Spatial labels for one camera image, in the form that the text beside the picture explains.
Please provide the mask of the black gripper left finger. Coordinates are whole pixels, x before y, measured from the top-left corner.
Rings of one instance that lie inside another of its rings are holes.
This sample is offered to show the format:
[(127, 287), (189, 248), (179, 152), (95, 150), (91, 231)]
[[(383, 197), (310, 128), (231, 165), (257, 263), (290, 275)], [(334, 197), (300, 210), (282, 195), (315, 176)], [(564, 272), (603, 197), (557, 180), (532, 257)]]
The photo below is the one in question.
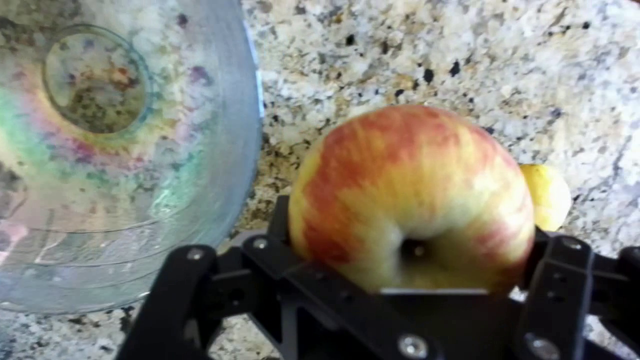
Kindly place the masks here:
[(367, 317), (377, 302), (343, 276), (305, 265), (288, 243), (288, 200), (267, 232), (220, 254), (183, 247), (164, 261), (116, 360), (215, 360), (232, 317), (250, 318), (282, 360), (380, 360)]

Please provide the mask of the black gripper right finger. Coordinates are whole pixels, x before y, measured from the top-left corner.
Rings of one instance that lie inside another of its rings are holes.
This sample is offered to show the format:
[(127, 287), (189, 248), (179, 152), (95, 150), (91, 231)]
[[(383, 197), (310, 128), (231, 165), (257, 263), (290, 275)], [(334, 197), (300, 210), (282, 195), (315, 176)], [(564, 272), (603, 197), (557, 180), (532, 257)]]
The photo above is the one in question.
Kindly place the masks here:
[(639, 247), (610, 259), (581, 239), (537, 231), (520, 289), (526, 298), (511, 346), (514, 360), (622, 360), (585, 337), (589, 317), (639, 352)]

